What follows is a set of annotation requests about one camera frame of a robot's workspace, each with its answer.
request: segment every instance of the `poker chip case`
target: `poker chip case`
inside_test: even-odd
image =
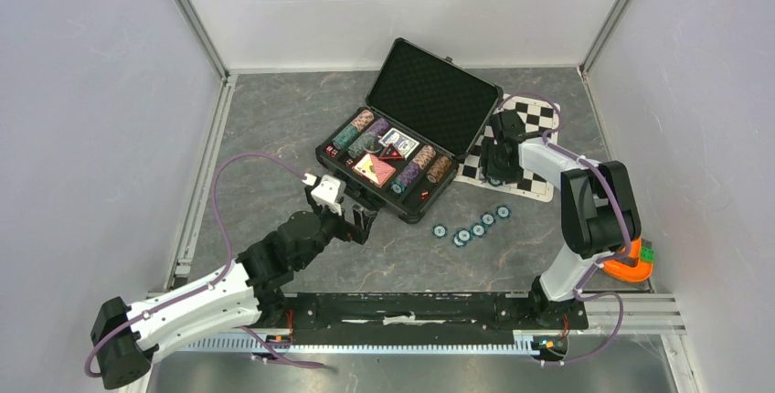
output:
[[[457,67],[450,58],[439,58],[398,38],[366,96],[365,106],[353,112],[315,148],[315,157],[334,176],[345,181],[345,193],[361,206],[371,210],[386,207],[403,221],[416,224],[455,177],[459,163],[473,149],[476,138],[502,98],[500,87]],[[371,114],[361,115],[365,110]],[[373,116],[366,126],[363,126],[364,116]],[[381,134],[377,137],[382,137],[384,126],[376,126],[371,132],[368,130],[369,125],[379,119],[389,123],[388,130],[395,128],[408,140],[419,143],[404,159],[386,161],[396,170],[382,186],[353,169],[363,156],[379,155],[379,151],[373,152],[378,148],[369,145],[368,152],[358,157],[352,157],[347,151],[362,134],[378,129]],[[433,151],[423,150],[425,146],[430,146]],[[432,154],[432,158],[428,160],[420,155],[419,158],[424,158],[422,163],[409,166],[420,152]],[[440,161],[442,157],[449,158],[451,163]],[[448,168],[437,178],[439,165]],[[394,185],[405,169],[419,170],[419,175],[408,185]],[[435,171],[429,179],[430,169]]]

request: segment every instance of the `stack of poker chips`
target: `stack of poker chips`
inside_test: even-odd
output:
[[[407,167],[393,180],[390,184],[390,190],[399,195],[403,194],[435,156],[435,149],[428,145],[423,146]]]
[[[361,133],[367,125],[374,120],[374,113],[369,110],[363,110],[357,115],[339,134],[334,137],[331,144],[336,149],[342,149],[352,142],[359,133]]]
[[[347,148],[347,153],[353,158],[358,158],[366,150],[377,150],[379,137],[390,127],[390,123],[383,118],[377,119],[368,129]]]
[[[435,185],[441,181],[444,174],[450,169],[450,166],[452,166],[452,160],[442,155],[439,157],[439,160],[433,163],[425,176],[428,178],[428,181]]]

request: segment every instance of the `playing card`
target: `playing card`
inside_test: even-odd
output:
[[[380,187],[396,172],[395,167],[377,159],[374,154],[364,154],[363,158],[353,166],[353,170]]]
[[[404,158],[408,158],[412,151],[414,151],[415,148],[417,148],[419,145],[418,141],[412,139],[396,128],[391,128],[390,131],[385,133],[385,135],[379,139],[379,143],[383,146],[392,144],[401,153],[401,155],[404,156]]]

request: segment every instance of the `white wall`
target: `white wall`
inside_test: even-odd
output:
[[[0,389],[104,391],[95,315],[161,285],[217,96],[173,0],[0,0]]]
[[[378,69],[396,37],[464,66],[576,65],[614,2],[192,1],[232,69]]]
[[[775,6],[633,0],[591,72],[707,391],[771,391]]]

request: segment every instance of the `black and white checkerboard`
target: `black and white checkerboard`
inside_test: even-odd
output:
[[[529,133],[557,127],[557,115],[547,102],[517,97],[506,101],[503,109],[517,110],[519,117],[525,121],[526,130]],[[466,157],[465,162],[458,168],[455,181],[484,187],[485,189],[497,190],[506,194],[533,198],[543,202],[552,200],[554,187],[547,183],[545,179],[529,171],[525,171],[522,180],[500,186],[493,186],[486,179],[482,178],[481,169],[479,169],[479,156],[482,153],[482,139],[484,136],[493,137],[493,128],[490,125],[484,127],[484,134],[480,135],[476,140],[476,145],[471,150],[471,155]],[[557,142],[557,133],[552,133],[551,140],[554,143]]]

